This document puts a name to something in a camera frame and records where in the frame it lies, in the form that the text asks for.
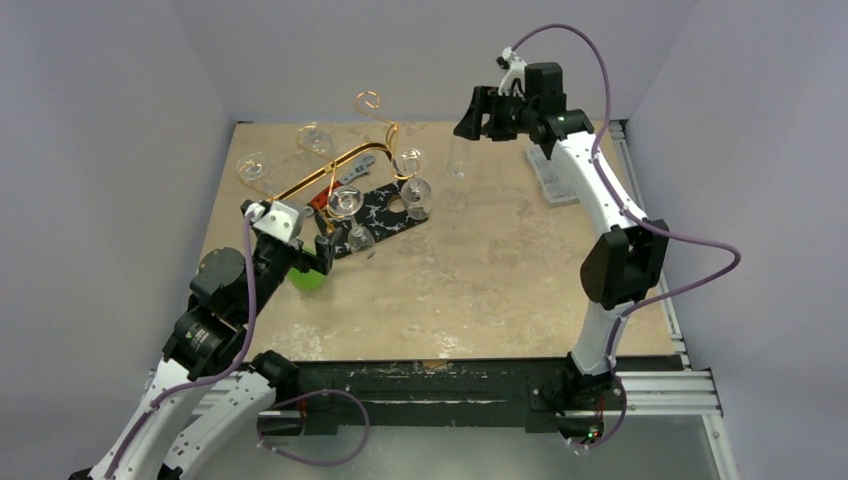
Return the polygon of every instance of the green object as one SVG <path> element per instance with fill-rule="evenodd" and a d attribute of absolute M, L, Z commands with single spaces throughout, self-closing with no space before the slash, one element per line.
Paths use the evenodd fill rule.
<path fill-rule="evenodd" d="M 305 251 L 309 253 L 314 253 L 312 250 L 308 248 L 304 248 Z M 286 276 L 289 282 L 295 286 L 298 290 L 309 292 L 311 290 L 315 290 L 320 287 L 322 283 L 324 283 L 324 279 L 327 278 L 324 275 L 316 272 L 315 270 L 310 270 L 307 273 L 302 273 L 298 270 L 292 268 L 289 270 L 289 274 Z"/>

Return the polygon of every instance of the gold wire ornament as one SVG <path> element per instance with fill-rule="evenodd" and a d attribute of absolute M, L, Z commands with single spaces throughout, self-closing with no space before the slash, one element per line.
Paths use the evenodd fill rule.
<path fill-rule="evenodd" d="M 361 104 L 364 104 L 367 107 L 367 109 L 363 108 Z M 380 142 L 362 143 L 362 144 L 348 150 L 347 152 L 339 155 L 337 158 L 332 158 L 332 157 L 325 155 L 323 152 L 318 152 L 318 151 L 313 150 L 312 148 L 309 148 L 308 146 L 303 144 L 303 141 L 302 141 L 303 132 L 308 131 L 308 130 L 314 130 L 316 128 L 316 126 L 315 125 L 306 125 L 304 127 L 301 127 L 300 129 L 298 129 L 297 138 L 295 139 L 295 143 L 297 143 L 297 146 L 301 150 L 305 150 L 307 152 L 313 153 L 316 156 L 327 160 L 328 163 L 326 165 L 324 165 L 323 167 L 321 167 L 320 169 L 314 171 L 310 175 L 307 175 L 304 179 L 297 182 L 296 184 L 294 184 L 289 189 L 287 189 L 283 192 L 280 192 L 280 193 L 274 195 L 273 197 L 268 198 L 268 201 L 283 200 L 283 199 L 289 198 L 289 197 L 297 194 L 298 192 L 302 191 L 303 189 L 309 187 L 313 183 L 324 178 L 328 174 L 330 175 L 330 186 L 327 190 L 327 196 L 329 197 L 329 195 L 331 195 L 333 193 L 333 184 L 336 183 L 336 170 L 339 167 L 343 166 L 344 164 L 348 163 L 349 161 L 353 160 L 354 158 L 358 157 L 359 155 L 366 153 L 366 152 L 371 152 L 371 151 L 380 151 L 380 152 L 383 152 L 383 153 L 386 154 L 386 157 L 389 160 L 389 170 L 390 170 L 390 172 L 391 172 L 391 174 L 394 178 L 396 178 L 398 180 L 407 180 L 409 178 L 412 178 L 412 176 L 414 175 L 415 172 L 412 172 L 408 175 L 404 175 L 404 173 L 406 173 L 406 172 L 400 172 L 398 170 L 396 164 L 395 164 L 395 151 L 396 151 L 396 148 L 397 148 L 397 140 L 398 140 L 398 134 L 400 132 L 400 126 L 396 122 L 393 122 L 393 121 L 375 113 L 375 110 L 380 108 L 380 96 L 376 92 L 370 91 L 370 90 L 367 91 L 367 92 L 362 92 L 362 93 L 360 93 L 359 95 L 356 96 L 356 100 L 354 100 L 354 102 L 353 102 L 353 108 L 357 112 L 361 113 L 362 115 L 365 115 L 366 117 L 369 117 L 369 118 L 372 118 L 374 120 L 388 124 L 388 128 L 386 129 L 386 141 L 385 141 L 385 143 L 380 143 Z M 255 190 L 259 193 L 265 194 L 265 192 L 263 192 L 259 188 L 255 187 L 254 185 L 251 185 L 250 183 L 248 183 L 247 181 L 245 181 L 241 177 L 240 177 L 240 181 L 241 181 L 242 184 L 244 184 L 247 187 L 250 187 L 252 190 Z"/>

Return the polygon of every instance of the wrench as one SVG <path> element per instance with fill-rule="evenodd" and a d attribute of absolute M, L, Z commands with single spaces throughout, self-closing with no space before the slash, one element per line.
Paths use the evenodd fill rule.
<path fill-rule="evenodd" d="M 368 175 L 368 167 L 370 165 L 373 165 L 374 161 L 374 155 L 371 155 L 370 153 L 365 153 L 356 157 L 353 160 L 353 169 L 348 172 L 347 175 L 342 177 L 341 180 L 336 180 L 336 182 L 333 184 L 333 189 L 336 189 L 342 185 L 347 185 L 363 175 Z M 329 192 L 330 187 L 321 190 L 321 193 L 315 195 L 315 197 L 309 201 L 309 206 L 315 209 L 316 212 L 318 210 L 322 210 L 324 207 L 327 206 L 327 200 L 329 200 Z"/>

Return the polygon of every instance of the gray wall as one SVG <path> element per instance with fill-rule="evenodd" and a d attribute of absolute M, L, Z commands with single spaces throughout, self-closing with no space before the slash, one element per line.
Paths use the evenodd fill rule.
<path fill-rule="evenodd" d="M 0 476 L 61 479 L 138 404 L 229 119 L 167 0 L 4 0 L 0 65 Z"/>
<path fill-rule="evenodd" d="M 628 125 L 652 215 L 738 245 L 677 302 L 743 478 L 845 478 L 848 4 L 700 0 Z M 674 285 L 726 255 L 674 245 Z"/>
<path fill-rule="evenodd" d="M 237 119 L 349 120 L 375 90 L 386 113 L 457 118 L 474 85 L 501 78 L 501 50 L 548 22 L 579 26 L 604 52 L 614 118 L 644 96 L 695 0 L 172 0 L 224 106 Z M 520 50 L 565 65 L 571 105 L 603 112 L 600 71 L 570 33 Z"/>

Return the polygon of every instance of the beige marble table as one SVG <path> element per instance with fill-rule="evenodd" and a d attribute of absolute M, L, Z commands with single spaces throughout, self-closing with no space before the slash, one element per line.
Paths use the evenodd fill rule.
<path fill-rule="evenodd" d="M 242 250 L 239 205 L 263 196 L 239 182 L 236 162 L 255 151 L 271 160 L 266 187 L 291 186 L 322 165 L 299 151 L 300 125 L 239 124 L 233 135 L 203 251 Z M 380 140 L 380 123 L 323 125 L 340 151 L 363 138 Z M 422 178 L 436 200 L 445 175 L 449 123 L 402 124 L 399 148 L 417 147 Z M 377 245 L 370 260 L 344 258 L 319 289 L 285 282 L 259 316 L 251 355 L 272 348 L 293 360 L 439 359 L 564 356 L 577 341 L 587 299 L 580 264 L 595 236 L 580 205 L 547 205 L 526 140 L 476 142 L 466 180 L 467 207 L 436 202 L 430 220 Z M 620 174 L 611 144 L 604 153 Z M 349 166 L 343 167 L 346 173 Z M 392 180 L 385 156 L 354 185 L 371 190 Z M 327 183 L 293 200 L 307 203 Z M 317 233 L 309 219 L 301 238 Z M 633 316 L 621 354 L 668 354 L 673 348 L 659 305 Z"/>

